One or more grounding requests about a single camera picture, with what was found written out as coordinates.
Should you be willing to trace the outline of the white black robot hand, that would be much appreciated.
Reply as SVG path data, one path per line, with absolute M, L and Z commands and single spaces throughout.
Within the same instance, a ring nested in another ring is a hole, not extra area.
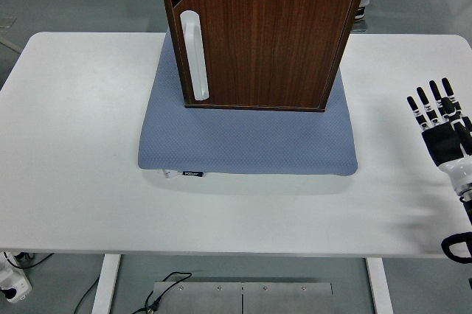
M 448 78 L 441 80 L 445 95 L 432 80 L 429 87 L 435 106 L 432 106 L 423 88 L 417 88 L 422 108 L 408 96 L 421 136 L 432 161 L 448 175 L 455 193 L 471 199 L 471 119 L 464 115 Z

